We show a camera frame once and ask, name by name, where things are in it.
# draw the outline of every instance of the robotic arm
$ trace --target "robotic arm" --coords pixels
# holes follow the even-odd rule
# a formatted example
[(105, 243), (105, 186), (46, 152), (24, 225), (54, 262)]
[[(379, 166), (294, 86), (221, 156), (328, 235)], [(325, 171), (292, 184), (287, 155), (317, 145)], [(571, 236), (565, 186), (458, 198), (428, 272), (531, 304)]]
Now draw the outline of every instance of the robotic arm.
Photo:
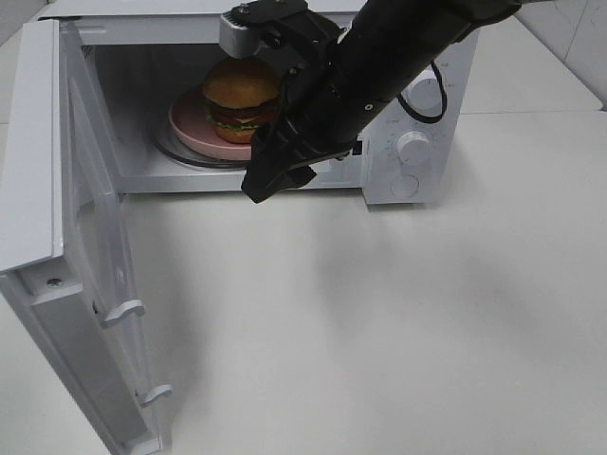
[(308, 184), (316, 176), (310, 165), (347, 155), (360, 131), (449, 45), (537, 1), (545, 0), (369, 0), (345, 35), (304, 0), (232, 9), (220, 38), (232, 57), (265, 43), (291, 45), (303, 59), (283, 78), (279, 116), (252, 140), (243, 191), (259, 203)]

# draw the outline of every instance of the microwave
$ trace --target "microwave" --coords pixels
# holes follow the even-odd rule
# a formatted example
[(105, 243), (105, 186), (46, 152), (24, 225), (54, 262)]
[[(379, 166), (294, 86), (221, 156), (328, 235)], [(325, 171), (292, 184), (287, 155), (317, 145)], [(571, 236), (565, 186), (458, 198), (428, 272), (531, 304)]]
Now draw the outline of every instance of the microwave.
[[(309, 7), (348, 28), (362, 1)], [(0, 289), (115, 455), (162, 449), (141, 301), (120, 202), (128, 193), (239, 191), (236, 165), (179, 159), (167, 113), (225, 54), (219, 0), (59, 0), (23, 29), (0, 187)], [(372, 204), (436, 199), (478, 35), (437, 60), (442, 121), (390, 104), (306, 189), (361, 189)], [(278, 72), (293, 55), (262, 50)], [(432, 71), (404, 91), (440, 109)]]

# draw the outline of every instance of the white table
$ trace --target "white table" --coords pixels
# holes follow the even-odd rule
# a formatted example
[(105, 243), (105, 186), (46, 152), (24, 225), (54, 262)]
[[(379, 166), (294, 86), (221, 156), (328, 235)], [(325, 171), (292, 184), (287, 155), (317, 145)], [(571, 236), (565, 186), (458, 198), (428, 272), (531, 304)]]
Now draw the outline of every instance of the white table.
[[(171, 453), (604, 452), (605, 131), (601, 113), (464, 117), (435, 208), (129, 199), (158, 372), (177, 386)], [(0, 324), (3, 452), (105, 453), (3, 302)]]

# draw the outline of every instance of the open microwave door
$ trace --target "open microwave door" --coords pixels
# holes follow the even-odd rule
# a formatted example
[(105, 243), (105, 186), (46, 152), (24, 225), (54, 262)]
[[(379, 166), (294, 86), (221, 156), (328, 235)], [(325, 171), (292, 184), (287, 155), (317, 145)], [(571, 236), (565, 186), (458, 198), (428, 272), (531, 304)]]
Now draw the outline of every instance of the open microwave door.
[(24, 26), (0, 180), (0, 290), (115, 455), (162, 448), (112, 147), (76, 29)]

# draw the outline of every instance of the microwave control knob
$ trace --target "microwave control knob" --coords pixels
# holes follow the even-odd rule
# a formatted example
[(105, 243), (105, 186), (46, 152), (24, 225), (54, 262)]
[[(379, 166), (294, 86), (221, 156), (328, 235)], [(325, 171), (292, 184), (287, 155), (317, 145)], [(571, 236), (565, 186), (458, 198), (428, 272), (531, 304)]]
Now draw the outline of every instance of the microwave control knob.
[(425, 69), (411, 82), (403, 93), (405, 100), (411, 107), (422, 115), (433, 114), (442, 105), (440, 85), (438, 79), (430, 69)]
[(430, 159), (432, 144), (424, 133), (411, 131), (396, 142), (396, 152), (405, 166), (419, 166)]

